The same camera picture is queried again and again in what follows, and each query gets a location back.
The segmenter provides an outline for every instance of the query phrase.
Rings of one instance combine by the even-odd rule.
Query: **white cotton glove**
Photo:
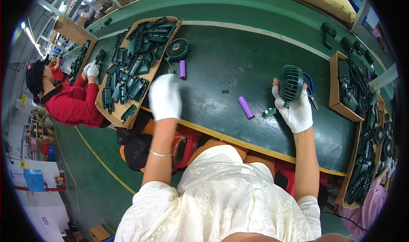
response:
[[[84,73],[85,73],[86,76],[88,76],[87,72],[88,72],[88,69],[91,67],[92,63],[93,63],[93,62],[88,63],[88,64],[84,67]]]
[[[387,178],[390,178],[393,174],[393,172],[395,171],[396,165],[395,165],[395,161],[392,159],[391,160],[391,166],[389,167],[388,173],[386,174]]]
[[[99,65],[97,65],[96,60],[92,62],[91,66],[87,71],[87,77],[94,76],[95,78],[99,75]]]
[[[149,89],[149,106],[155,121],[180,119],[180,91],[173,74],[161,75],[152,82]]]
[[[313,125],[313,112],[307,95],[307,85],[304,83],[300,99],[289,104],[289,109],[284,107],[284,100],[279,94],[279,80],[274,79],[271,92],[276,99],[275,106],[284,121],[290,127],[291,132],[298,134]]]

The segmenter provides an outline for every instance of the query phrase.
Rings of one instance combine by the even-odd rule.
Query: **woman's right hand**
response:
[[[149,106],[155,121],[180,119],[180,91],[173,74],[161,75],[152,82],[149,88]]]
[[[277,110],[290,127],[293,134],[298,134],[313,125],[313,112],[307,95],[307,85],[304,83],[300,99],[289,104],[289,109],[284,107],[284,100],[279,94],[279,80],[274,79],[271,90],[276,101]]]

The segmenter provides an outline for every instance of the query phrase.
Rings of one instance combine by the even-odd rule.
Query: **fluorescent light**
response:
[[[34,41],[33,35],[31,34],[30,30],[28,29],[28,27],[25,28],[25,31],[28,35],[28,38],[30,38],[31,42],[34,44],[34,46],[36,47],[38,53],[43,57],[43,59],[45,59],[45,56],[41,53],[40,48],[38,47],[38,45],[36,44],[36,42]]]

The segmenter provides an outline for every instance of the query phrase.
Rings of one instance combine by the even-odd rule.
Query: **purple battery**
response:
[[[248,119],[254,118],[254,114],[252,112],[252,110],[249,107],[249,104],[247,103],[247,101],[244,99],[243,96],[238,98],[238,102],[240,103],[241,107],[244,110],[244,113],[246,114]]]
[[[184,60],[180,61],[180,78],[186,80],[186,63]]]

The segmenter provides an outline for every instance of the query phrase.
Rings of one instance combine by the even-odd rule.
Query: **pliers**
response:
[[[313,103],[315,109],[318,110],[317,102],[315,101],[314,96],[313,96],[313,92],[314,92],[314,82],[313,82],[313,79],[311,79],[311,77],[310,77],[307,73],[305,73],[305,72],[303,72],[303,75],[307,76],[307,78],[308,78],[308,79],[310,80],[310,82],[311,82],[311,87],[309,87],[308,84],[304,81],[304,83],[307,84],[307,94],[308,94],[308,97],[310,98],[311,102]]]

